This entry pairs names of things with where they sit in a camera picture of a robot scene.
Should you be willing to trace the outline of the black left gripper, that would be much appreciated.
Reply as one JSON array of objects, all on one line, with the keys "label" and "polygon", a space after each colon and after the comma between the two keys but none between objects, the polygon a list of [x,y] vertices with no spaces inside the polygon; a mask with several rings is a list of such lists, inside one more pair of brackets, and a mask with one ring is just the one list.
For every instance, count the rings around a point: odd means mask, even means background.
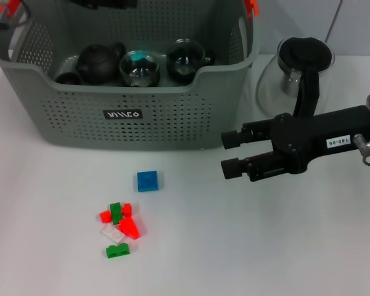
[{"label": "black left gripper", "polygon": [[70,0],[70,2],[88,9],[98,9],[99,7],[135,9],[138,6],[137,0]]}]

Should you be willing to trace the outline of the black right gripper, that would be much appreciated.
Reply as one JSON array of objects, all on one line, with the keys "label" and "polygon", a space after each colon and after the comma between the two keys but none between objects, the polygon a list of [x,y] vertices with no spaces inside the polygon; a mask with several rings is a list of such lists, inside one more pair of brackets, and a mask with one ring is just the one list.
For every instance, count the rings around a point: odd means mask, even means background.
[{"label": "black right gripper", "polygon": [[270,129],[274,152],[222,161],[225,179],[246,174],[251,182],[256,182],[281,174],[281,165],[286,173],[296,175],[306,171],[316,158],[355,150],[355,135],[370,140],[370,110],[361,105],[313,117],[283,113],[273,120],[244,123],[240,131],[222,133],[223,147],[232,149],[269,140]]}]

